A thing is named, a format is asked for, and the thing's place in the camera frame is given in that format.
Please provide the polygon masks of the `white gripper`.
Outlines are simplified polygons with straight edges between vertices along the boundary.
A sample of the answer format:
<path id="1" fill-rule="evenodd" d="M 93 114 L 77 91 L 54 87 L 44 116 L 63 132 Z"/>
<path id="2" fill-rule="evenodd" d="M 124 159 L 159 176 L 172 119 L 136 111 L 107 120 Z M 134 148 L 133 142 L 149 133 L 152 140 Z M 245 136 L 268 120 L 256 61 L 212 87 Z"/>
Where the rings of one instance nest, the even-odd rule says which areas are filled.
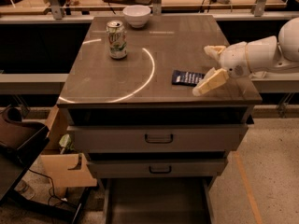
<path id="1" fill-rule="evenodd" d="M 232 78 L 247 77 L 250 74 L 246 60 L 246 42 L 225 46 L 205 46 L 204 52 L 214 60 L 219 60 L 222 68 L 211 68 L 204 78 L 192 89 L 194 96 L 204 95 L 224 85 L 229 76 Z"/>

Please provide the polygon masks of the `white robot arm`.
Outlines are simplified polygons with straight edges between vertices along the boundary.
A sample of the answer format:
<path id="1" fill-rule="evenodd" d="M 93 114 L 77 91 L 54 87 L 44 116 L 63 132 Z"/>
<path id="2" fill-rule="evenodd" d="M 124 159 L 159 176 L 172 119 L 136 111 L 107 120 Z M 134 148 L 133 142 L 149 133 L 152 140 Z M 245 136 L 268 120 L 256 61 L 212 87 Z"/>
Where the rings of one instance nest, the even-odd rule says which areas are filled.
<path id="1" fill-rule="evenodd" d="M 251 42 L 239 42 L 228 47 L 205 46 L 204 52 L 220 69 L 211 68 L 192 89 L 202 96 L 224 85 L 230 78 L 248 77 L 258 72 L 281 73 L 299 66 L 299 18 L 286 22 L 278 36 L 268 36 Z"/>

